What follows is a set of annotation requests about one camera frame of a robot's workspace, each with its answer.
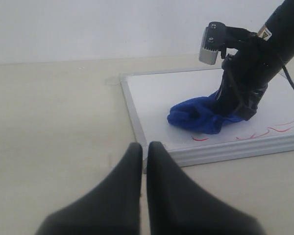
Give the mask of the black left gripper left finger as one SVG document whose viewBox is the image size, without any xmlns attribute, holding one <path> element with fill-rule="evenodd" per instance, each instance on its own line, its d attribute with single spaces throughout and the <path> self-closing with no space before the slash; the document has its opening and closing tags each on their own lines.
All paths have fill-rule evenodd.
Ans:
<svg viewBox="0 0 294 235">
<path fill-rule="evenodd" d="M 38 235 L 138 235 L 142 154 L 131 143 L 111 173 L 93 190 L 49 215 Z"/>
</svg>

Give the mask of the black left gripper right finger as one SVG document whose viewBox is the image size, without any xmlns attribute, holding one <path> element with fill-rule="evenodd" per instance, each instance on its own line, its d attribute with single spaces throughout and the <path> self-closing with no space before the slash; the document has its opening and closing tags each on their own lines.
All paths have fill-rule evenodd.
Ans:
<svg viewBox="0 0 294 235">
<path fill-rule="evenodd" d="M 256 218 L 195 183 L 153 141 L 147 157 L 147 202 L 152 235 L 261 235 Z"/>
</svg>

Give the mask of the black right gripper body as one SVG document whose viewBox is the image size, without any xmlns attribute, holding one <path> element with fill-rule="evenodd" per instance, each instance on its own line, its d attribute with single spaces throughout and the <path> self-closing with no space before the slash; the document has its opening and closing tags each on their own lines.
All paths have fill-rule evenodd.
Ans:
<svg viewBox="0 0 294 235">
<path fill-rule="evenodd" d="M 231 115 L 243 120 L 251 119 L 257 112 L 258 104 L 267 85 L 256 84 L 250 76 L 252 68 L 261 57 L 260 39 L 256 36 L 235 44 L 237 52 L 224 55 L 221 85 L 215 95 L 214 112 L 223 117 Z"/>
</svg>

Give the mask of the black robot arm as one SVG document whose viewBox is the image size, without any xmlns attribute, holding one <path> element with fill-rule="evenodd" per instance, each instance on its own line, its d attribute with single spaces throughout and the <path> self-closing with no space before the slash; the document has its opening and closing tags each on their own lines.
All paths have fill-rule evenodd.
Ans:
<svg viewBox="0 0 294 235">
<path fill-rule="evenodd" d="M 210 22 L 199 60 L 222 62 L 219 89 L 171 107 L 168 123 L 188 131 L 217 134 L 228 124 L 253 117 L 268 83 L 294 57 L 294 0 L 286 0 L 258 32 Z M 92 191 L 49 215 L 39 235 L 138 235 L 142 154 L 129 145 L 112 172 Z M 164 146 L 150 143 L 147 202 L 153 235 L 263 235 L 256 218 L 214 197 L 174 162 Z"/>
</svg>

